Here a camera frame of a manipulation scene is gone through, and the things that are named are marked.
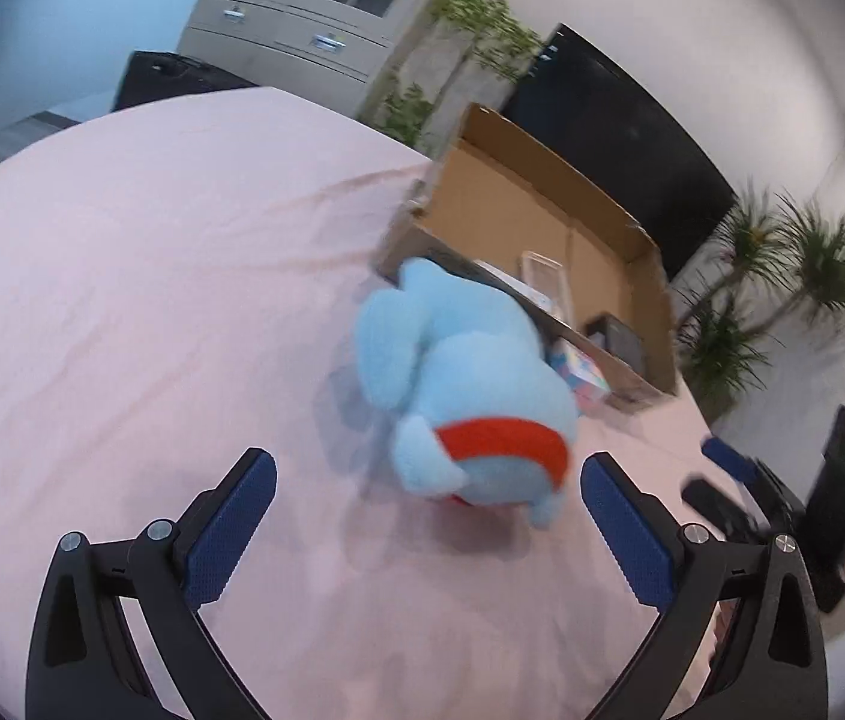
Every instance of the stuffed animal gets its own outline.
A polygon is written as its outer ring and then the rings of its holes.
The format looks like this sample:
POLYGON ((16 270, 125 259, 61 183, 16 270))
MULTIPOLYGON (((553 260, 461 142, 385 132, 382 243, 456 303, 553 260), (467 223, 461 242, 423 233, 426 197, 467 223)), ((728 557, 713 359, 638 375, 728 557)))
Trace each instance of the stuffed animal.
POLYGON ((410 259, 400 288, 363 304, 355 338, 366 399, 400 414, 391 456, 405 490, 527 504, 530 522, 549 526, 577 410, 516 300, 410 259))

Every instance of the black monitor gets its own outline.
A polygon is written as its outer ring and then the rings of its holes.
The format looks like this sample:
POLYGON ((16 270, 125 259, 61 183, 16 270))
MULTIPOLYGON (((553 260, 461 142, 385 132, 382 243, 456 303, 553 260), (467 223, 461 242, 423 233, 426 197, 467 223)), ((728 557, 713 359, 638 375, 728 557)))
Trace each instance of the black monitor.
POLYGON ((502 114, 629 211, 673 278, 735 202, 733 189, 666 108, 560 25, 502 114))

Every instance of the potted plant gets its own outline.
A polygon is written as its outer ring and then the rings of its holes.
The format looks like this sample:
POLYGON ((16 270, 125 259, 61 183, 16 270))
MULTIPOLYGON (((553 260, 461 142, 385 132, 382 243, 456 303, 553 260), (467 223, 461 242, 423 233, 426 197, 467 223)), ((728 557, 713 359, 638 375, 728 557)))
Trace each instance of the potted plant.
POLYGON ((433 0, 429 14, 432 18, 430 33, 443 26, 465 36, 465 47, 431 102, 424 98, 423 89, 416 83, 402 92, 395 81, 395 88, 387 96, 386 118, 378 127, 379 131, 414 147, 421 143, 426 124, 467 66, 477 63, 501 79, 515 81, 541 47, 539 35, 513 17, 506 0, 433 0), (401 111, 407 107, 417 114, 412 119, 412 126, 393 127, 390 122, 392 110, 401 111))
POLYGON ((785 317, 845 330, 845 214, 830 221, 814 200, 800 207, 778 199, 771 207, 767 194, 749 191, 733 207, 714 233, 718 275, 688 295, 677 323, 680 367, 710 422, 743 391, 762 387, 759 368, 770 365, 762 342, 785 317), (744 295, 760 286, 775 305, 746 322, 744 295))

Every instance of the pink tablecloth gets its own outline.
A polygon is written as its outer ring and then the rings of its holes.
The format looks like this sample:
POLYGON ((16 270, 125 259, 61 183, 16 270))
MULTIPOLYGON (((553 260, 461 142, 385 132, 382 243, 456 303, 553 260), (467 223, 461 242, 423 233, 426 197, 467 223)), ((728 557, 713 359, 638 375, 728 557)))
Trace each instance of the pink tablecloth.
MULTIPOLYGON (((655 613, 578 497, 547 533, 517 512, 411 498, 386 460, 387 418, 360 397, 349 330, 380 285, 368 255, 425 166, 272 89, 107 116, 0 165, 8 716, 22 716, 59 537, 177 517, 251 445, 277 458, 277 499, 203 618, 277 720, 576 717, 611 685, 655 613)), ((699 455, 704 432, 687 396, 587 419, 573 473, 609 450, 685 521, 690 472, 736 494, 699 455)))

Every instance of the screw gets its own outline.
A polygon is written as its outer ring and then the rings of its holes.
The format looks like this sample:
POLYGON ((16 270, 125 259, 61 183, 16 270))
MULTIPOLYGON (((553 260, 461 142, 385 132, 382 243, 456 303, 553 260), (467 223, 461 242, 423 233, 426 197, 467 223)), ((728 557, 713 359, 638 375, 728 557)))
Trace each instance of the screw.
POLYGON ((780 533, 779 536, 776 536, 776 546, 778 546, 783 552, 795 552, 796 539, 789 536, 787 533, 780 533))
POLYGON ((693 544, 705 544, 709 541, 709 531, 703 525, 699 525, 696 522, 690 522, 685 528, 683 528, 683 535, 687 539, 687 541, 691 541, 693 544))
POLYGON ((79 546, 79 542, 82 540, 83 537, 75 531, 73 531, 72 533, 66 533, 66 535, 59 540, 59 549, 64 552, 72 552, 76 547, 79 546))
POLYGON ((153 541, 162 541, 163 538, 166 538, 172 532, 173 523, 168 519, 157 519, 152 525, 146 528, 146 536, 152 538, 153 541))

